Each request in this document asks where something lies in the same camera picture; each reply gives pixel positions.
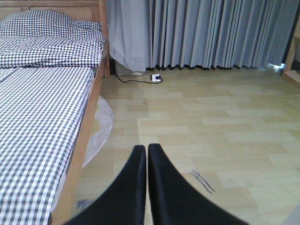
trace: pillow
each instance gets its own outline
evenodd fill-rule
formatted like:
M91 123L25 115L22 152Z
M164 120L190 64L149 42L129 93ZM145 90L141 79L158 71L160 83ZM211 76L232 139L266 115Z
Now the pillow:
M99 67L103 43L58 37L0 37L0 68Z
M0 22L0 36L48 36L101 39L101 23L78 21L50 10L27 10L8 15Z

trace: laminate floor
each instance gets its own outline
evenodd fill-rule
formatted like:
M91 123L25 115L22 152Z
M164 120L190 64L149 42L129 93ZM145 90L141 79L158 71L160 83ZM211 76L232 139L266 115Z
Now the laminate floor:
M211 201L252 225L280 225L300 202L300 90L271 68L147 71L161 84L105 79L112 132L83 169L76 202L96 199L136 144L160 143ZM210 194L190 172L215 189ZM145 224L152 224L147 199Z

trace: checkered bedsheet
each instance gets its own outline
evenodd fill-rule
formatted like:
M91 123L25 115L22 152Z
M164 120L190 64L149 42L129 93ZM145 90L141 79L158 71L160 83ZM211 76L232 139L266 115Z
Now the checkered bedsheet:
M0 68L99 67L101 40L0 36Z
M0 69L0 224L46 225L95 71Z

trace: rug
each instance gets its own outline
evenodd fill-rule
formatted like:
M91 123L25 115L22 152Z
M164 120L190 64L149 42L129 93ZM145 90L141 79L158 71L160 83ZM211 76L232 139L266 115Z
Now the rug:
M88 147L86 149L83 167L100 151L108 139L113 127L113 113L109 104L100 96L96 108L95 118L90 133Z

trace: gray curtain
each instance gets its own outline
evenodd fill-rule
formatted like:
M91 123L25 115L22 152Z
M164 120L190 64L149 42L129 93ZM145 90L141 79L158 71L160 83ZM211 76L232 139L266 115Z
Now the gray curtain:
M108 0L111 55L140 71L280 65L297 0Z

